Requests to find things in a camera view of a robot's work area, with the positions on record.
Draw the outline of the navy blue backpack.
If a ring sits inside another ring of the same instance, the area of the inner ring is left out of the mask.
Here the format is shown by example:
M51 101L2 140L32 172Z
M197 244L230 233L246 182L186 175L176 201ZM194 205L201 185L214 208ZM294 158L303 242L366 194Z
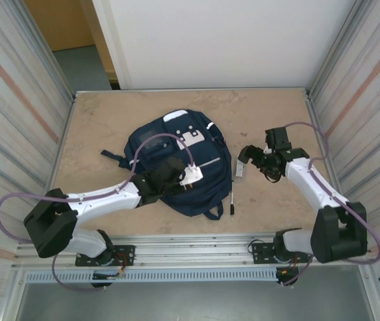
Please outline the navy blue backpack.
M204 113L170 112L137 128L128 138L124 156L107 150L100 154L118 161L124 169L130 170L136 163L135 173L141 174L157 168L171 156L189 164L186 146L203 178L161 200L188 217L203 214L216 221L223 215L222 201L231 191L231 154L220 129Z

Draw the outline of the brown wooden door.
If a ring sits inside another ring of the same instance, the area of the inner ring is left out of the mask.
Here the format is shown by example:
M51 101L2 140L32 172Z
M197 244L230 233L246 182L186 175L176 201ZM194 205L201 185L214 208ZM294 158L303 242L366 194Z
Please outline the brown wooden door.
M23 0L50 49L95 45L108 79L117 83L93 0Z

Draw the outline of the aluminium table side rail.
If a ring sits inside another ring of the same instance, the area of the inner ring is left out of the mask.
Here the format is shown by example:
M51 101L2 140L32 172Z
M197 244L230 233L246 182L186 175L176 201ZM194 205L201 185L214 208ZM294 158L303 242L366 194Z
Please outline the aluminium table side rail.
M335 175L335 171L333 169L333 165L331 163L331 159L329 157L328 141L325 138L324 133L320 129L320 124L319 124L319 121L318 121L318 118L316 116L315 109L314 109L314 103L309 98L308 94L306 94L306 106L307 106L308 112L310 114L311 122L316 127L315 132L316 132L316 136L317 136L318 143L320 146L320 150L322 153L323 162L324 162L324 165L326 167L326 172L328 174L328 181L329 181L329 184L331 185L330 190L331 191L335 190L336 192L339 192L339 184L337 181L337 177Z
M76 104L76 95L73 96L73 100L72 100L72 103L70 105L70 109L67 113L66 120L64 123L64 127L62 129L62 133L60 135L59 142L58 142L56 149L55 149L53 163L50 167L50 171L48 172L47 181L46 181L45 187L43 188L43 192L42 192L41 196L45 196L47 194L47 192L49 192L50 190L53 189L52 186L53 186L54 181L56 179L58 167L60 164L60 159L62 157L62 151L64 149L64 144L65 144L66 137L68 134L68 129L69 129L69 126L71 123L72 114L74 112L75 104Z

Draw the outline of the aluminium rail frame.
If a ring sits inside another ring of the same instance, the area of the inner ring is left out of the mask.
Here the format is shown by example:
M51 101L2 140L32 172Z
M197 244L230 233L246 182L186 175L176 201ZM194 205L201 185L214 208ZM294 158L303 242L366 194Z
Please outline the aluminium rail frame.
M253 265L248 244L254 239L271 242L275 233L217 233L181 235L110 236L115 245L134 245L132 268L223 268ZM52 258L41 259L32 245L19 244L13 270L44 270ZM75 266L76 254L61 252L56 268L82 269Z

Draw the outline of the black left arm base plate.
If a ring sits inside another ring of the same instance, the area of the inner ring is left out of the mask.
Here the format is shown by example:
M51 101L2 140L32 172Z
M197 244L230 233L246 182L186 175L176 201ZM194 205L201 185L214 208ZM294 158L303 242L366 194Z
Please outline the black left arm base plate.
M107 259L99 257L88 257L78 253L76 255L75 266L77 267L127 267L132 266L135 258L134 245L114 245L112 254Z

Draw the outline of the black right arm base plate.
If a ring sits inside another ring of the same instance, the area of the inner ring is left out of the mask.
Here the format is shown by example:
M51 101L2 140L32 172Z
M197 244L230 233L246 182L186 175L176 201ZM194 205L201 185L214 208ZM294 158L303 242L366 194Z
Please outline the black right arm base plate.
M283 245L266 243L260 240L251 242L247 250L252 255L254 264L294 264L307 263L309 255L302 252L290 252Z

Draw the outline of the aluminium frame post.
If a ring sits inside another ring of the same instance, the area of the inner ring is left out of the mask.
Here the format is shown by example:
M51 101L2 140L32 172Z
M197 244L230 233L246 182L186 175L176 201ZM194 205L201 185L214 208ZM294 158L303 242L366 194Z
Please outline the aluminium frame post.
M40 46L49 60L49 71L52 72L60 92L72 102L75 93L53 52L58 47L63 49L66 40L70 40L65 32L65 27L70 25L66 22L65 14L70 12L68 8L74 0L23 0L23 2L37 27L39 36L43 38L43 44Z
M375 2L376 0L355 0L312 85L306 91L310 100L314 101L316 96L319 95L339 58L347 51L358 27L362 24L367 12Z

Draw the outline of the white door frame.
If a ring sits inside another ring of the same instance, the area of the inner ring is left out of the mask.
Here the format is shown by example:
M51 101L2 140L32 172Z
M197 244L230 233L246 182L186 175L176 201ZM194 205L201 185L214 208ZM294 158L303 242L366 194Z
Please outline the white door frame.
M92 0L100 23L106 46L122 90L133 90L128 64L118 32L118 26L112 10L111 0Z

